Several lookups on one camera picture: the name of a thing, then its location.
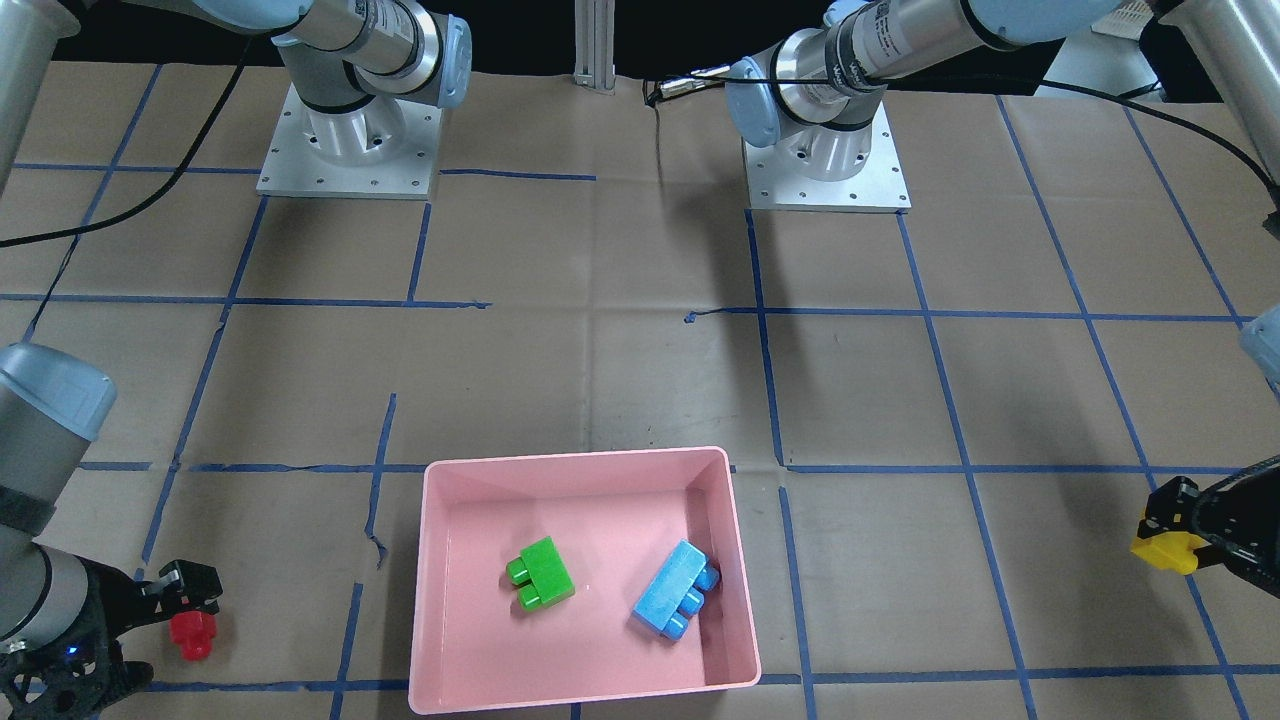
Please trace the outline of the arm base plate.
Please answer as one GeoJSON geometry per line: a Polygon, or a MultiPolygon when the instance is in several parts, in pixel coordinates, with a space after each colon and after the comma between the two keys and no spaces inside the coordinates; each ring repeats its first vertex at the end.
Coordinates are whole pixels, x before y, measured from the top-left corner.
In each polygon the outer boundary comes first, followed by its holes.
{"type": "Polygon", "coordinates": [[[426,201],[444,117],[439,108],[393,97],[326,114],[289,87],[256,190],[269,197],[426,201]]]}
{"type": "Polygon", "coordinates": [[[882,94],[809,126],[771,97],[730,101],[749,206],[768,211],[904,214],[913,206],[882,94]]]}

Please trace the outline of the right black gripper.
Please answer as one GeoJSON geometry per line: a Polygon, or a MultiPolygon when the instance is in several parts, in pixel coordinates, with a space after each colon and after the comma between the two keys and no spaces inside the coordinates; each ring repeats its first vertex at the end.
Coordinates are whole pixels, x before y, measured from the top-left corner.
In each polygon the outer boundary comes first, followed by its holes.
{"type": "Polygon", "coordinates": [[[120,638],[142,626],[200,611],[220,612],[219,571],[174,560],[154,580],[74,555],[47,555],[47,588],[40,596],[44,661],[122,661],[120,638]]]}

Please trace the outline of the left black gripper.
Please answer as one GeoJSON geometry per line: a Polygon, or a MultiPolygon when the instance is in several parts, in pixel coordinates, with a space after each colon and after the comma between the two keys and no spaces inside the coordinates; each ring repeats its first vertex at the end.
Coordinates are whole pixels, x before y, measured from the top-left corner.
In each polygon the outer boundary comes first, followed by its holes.
{"type": "Polygon", "coordinates": [[[1279,597],[1279,468],[1252,465],[1208,489],[1174,477],[1146,501],[1140,543],[1178,538],[1194,551],[1197,568],[1224,566],[1279,597]]]}

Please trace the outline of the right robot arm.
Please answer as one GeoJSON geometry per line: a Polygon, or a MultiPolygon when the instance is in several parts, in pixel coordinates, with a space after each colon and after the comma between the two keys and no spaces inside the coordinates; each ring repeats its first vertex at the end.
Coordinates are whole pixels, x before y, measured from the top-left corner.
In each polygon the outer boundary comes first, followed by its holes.
{"type": "MultiPolygon", "coordinates": [[[[259,186],[301,195],[307,183],[366,182],[367,193],[421,193],[435,110],[467,94],[468,23],[420,1],[5,1],[3,172],[26,135],[50,61],[234,60],[223,91],[175,169],[133,208],[101,220],[3,241],[77,245],[157,204],[189,170],[244,73],[271,44],[294,105],[285,110],[259,186]]],[[[63,351],[23,338],[3,347],[3,697],[19,716],[70,715],[145,688],[154,671],[123,657],[120,637],[165,624],[180,655],[209,656],[219,575],[177,560],[154,580],[40,543],[58,500],[116,398],[113,380],[63,351]]]]}

